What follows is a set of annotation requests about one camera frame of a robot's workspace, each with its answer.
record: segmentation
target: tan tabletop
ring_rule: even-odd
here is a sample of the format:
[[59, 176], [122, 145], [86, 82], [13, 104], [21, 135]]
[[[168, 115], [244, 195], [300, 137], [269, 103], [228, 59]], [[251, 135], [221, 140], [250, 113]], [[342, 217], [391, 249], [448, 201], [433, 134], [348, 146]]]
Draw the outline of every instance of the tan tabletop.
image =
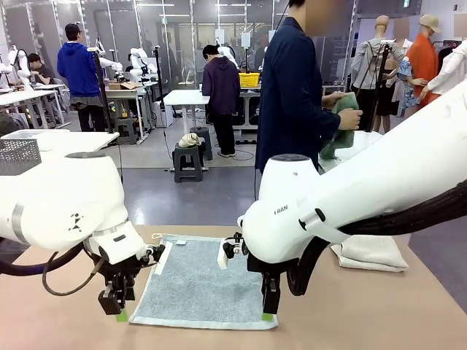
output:
[[[142, 226], [152, 233], [231, 236], [234, 227]], [[0, 276], [0, 349], [281, 349], [399, 350], [467, 349], [467, 316], [442, 285], [405, 245], [406, 273], [379, 273], [340, 268], [330, 249], [318, 261], [303, 297], [293, 297], [282, 279], [279, 327], [270, 331], [190, 330], [117, 323], [97, 301], [101, 276], [82, 291], [54, 297], [40, 276]], [[30, 248], [18, 264], [40, 263], [50, 252]], [[53, 271], [49, 282], [58, 291], [80, 284], [92, 269], [82, 253]], [[136, 279], [141, 297], [150, 269]], [[128, 302], [128, 315], [136, 302]]]

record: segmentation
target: mannequin hand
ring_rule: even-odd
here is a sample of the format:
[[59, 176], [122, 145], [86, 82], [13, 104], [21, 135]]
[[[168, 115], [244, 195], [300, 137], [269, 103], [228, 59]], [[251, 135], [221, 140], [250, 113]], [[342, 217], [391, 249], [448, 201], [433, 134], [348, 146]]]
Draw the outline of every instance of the mannequin hand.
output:
[[341, 124], [339, 130], [358, 130], [360, 124], [360, 116], [363, 114], [362, 111], [355, 111], [354, 109], [344, 109], [339, 113], [341, 117]]
[[428, 82], [423, 78], [412, 79], [410, 82], [414, 86], [426, 86]]
[[323, 96], [323, 107], [327, 109], [332, 109], [336, 105], [337, 101], [341, 98], [344, 98], [347, 94], [346, 93], [332, 93], [327, 96]]
[[422, 90], [422, 93], [420, 94], [420, 100], [424, 100], [429, 92], [430, 89], [428, 89], [428, 86], [425, 86]]

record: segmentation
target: stool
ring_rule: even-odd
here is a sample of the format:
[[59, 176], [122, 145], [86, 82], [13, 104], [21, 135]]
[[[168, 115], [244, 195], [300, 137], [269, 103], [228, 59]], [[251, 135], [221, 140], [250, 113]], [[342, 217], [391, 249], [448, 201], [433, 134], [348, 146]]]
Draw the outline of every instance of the stool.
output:
[[129, 143], [129, 144], [136, 144], [138, 140], [138, 136], [135, 134], [133, 129], [133, 118], [115, 118], [115, 130], [123, 135], [120, 132], [120, 127], [122, 127], [123, 131], [126, 131], [128, 136], [118, 136], [119, 142]]
[[[193, 161], [194, 170], [182, 170], [182, 157], [191, 157]], [[197, 182], [203, 180], [203, 168], [201, 167], [201, 161], [199, 159], [198, 146], [192, 146], [188, 148], [181, 148], [180, 145], [175, 145], [174, 151], [174, 181], [182, 182], [183, 177], [195, 177]]]
[[190, 129], [191, 133], [195, 133], [198, 137], [204, 138], [204, 143], [206, 144], [206, 151], [204, 151], [204, 156], [207, 160], [212, 160], [212, 147], [211, 147], [211, 136], [209, 135], [209, 129], [205, 126], [194, 126]]

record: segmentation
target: orange garment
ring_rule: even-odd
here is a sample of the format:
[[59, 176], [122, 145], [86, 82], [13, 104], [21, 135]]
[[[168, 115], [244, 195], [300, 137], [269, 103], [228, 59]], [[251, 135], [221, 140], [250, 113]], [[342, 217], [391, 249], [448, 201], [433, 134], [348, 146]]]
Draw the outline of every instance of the orange garment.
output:
[[[430, 82], [438, 75], [438, 54], [435, 51], [433, 44], [423, 34], [418, 34], [414, 44], [407, 51], [406, 55], [410, 64], [412, 65], [412, 71], [414, 72], [414, 78], [423, 78], [427, 82]], [[416, 97], [422, 93], [423, 86], [415, 87]], [[436, 98], [432, 96], [432, 92], [429, 92], [427, 96], [420, 102], [420, 106], [424, 107]]]

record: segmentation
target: man in dark blue coat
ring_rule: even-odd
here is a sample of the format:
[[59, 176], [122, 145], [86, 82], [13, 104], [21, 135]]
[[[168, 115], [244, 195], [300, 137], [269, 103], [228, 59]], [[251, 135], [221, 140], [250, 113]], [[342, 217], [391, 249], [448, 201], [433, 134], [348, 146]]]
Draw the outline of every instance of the man in dark blue coat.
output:
[[285, 153], [306, 155], [317, 167], [322, 140], [338, 129], [358, 129], [361, 111], [345, 109], [337, 115], [323, 110], [344, 96], [322, 97], [314, 44], [307, 36], [321, 34], [332, 10], [329, 2], [290, 0], [290, 15], [266, 51], [255, 164], [261, 172], [269, 158]]

